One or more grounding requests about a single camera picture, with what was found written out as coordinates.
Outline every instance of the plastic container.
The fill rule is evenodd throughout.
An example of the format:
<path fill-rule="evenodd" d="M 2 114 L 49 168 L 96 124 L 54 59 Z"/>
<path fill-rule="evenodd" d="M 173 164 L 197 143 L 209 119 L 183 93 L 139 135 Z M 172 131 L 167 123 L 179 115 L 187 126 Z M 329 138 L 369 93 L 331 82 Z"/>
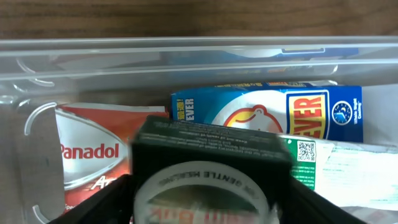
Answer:
<path fill-rule="evenodd" d="M 275 49 L 358 52 L 295 60 L 258 54 Z M 220 51 L 245 59 L 174 60 Z M 328 79 L 365 86 L 365 143 L 398 145 L 397 71 L 398 37 L 0 41 L 0 222 L 40 223 L 35 205 L 49 220 L 63 212 L 57 104 L 168 105 L 172 91 L 190 86 Z M 345 209 L 370 223 L 398 222 L 397 212 Z"/>

